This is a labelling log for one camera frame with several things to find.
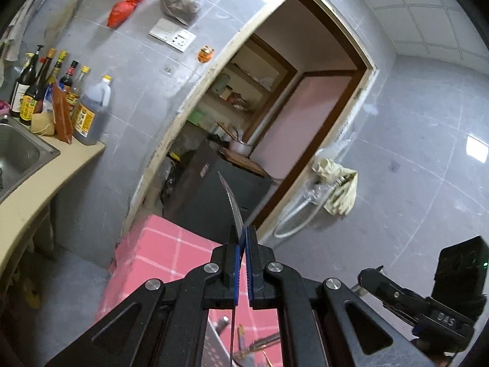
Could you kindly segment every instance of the kitchen sink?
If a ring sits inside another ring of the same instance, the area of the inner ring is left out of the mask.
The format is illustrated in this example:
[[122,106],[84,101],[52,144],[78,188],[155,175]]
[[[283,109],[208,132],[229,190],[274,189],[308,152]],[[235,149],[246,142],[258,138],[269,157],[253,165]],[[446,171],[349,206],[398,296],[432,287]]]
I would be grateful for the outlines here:
[[60,151],[10,116],[0,117],[0,202]]

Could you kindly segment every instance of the knife blade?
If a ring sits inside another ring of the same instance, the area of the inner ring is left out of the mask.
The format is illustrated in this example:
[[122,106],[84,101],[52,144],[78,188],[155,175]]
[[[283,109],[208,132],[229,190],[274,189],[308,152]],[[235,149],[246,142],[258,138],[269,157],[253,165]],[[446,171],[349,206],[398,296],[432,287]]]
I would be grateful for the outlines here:
[[232,310],[231,316],[231,345],[229,349],[229,367],[233,366],[233,343],[234,343],[234,326],[236,320],[236,305],[238,304],[239,297],[239,285],[240,285],[240,269],[241,269],[241,259],[243,258],[243,253],[245,251],[245,233],[243,230],[243,217],[240,213],[240,208],[238,206],[238,202],[236,201],[236,197],[234,197],[233,191],[229,187],[228,183],[221,175],[220,172],[219,179],[221,180],[221,184],[224,186],[224,189],[227,193],[227,198],[229,199],[229,203],[231,204],[231,211],[233,212],[234,225],[236,226],[236,232],[238,233],[238,246],[239,252],[236,253],[236,268],[234,272],[234,308]]

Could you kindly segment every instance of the electrical outlet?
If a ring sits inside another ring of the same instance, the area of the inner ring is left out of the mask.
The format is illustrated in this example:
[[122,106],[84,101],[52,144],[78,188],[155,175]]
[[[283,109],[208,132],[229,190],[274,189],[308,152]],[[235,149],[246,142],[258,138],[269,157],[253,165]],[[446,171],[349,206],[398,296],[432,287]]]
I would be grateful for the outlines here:
[[188,46],[196,38],[196,35],[193,33],[182,29],[180,26],[164,18],[160,19],[149,33],[153,37],[164,41],[181,52],[185,52]]

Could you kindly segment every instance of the metal screw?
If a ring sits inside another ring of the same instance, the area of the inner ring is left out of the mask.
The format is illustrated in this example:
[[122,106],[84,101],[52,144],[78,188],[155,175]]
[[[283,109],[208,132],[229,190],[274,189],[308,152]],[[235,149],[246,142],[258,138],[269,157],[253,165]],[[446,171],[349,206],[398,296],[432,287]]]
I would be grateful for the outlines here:
[[144,286],[146,287],[147,290],[154,291],[160,288],[161,286],[161,281],[158,279],[149,279]]
[[341,281],[339,281],[334,277],[331,277],[326,280],[326,287],[328,287],[331,290],[337,290],[338,288],[341,287]]
[[204,270],[207,273],[215,273],[219,270],[219,265],[211,262],[210,264],[206,264],[204,266]]
[[267,268],[270,272],[278,273],[283,271],[284,265],[282,265],[280,262],[270,262],[267,265]]

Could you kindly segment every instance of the green container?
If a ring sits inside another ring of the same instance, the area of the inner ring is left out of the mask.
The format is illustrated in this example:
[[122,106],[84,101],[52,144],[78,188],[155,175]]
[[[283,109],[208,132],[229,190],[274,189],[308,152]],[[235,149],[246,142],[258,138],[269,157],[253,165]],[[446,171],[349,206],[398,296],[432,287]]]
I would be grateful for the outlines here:
[[204,114],[197,109],[195,109],[192,113],[187,118],[187,121],[190,121],[192,124],[198,126],[199,123],[202,121],[202,118],[204,118]]

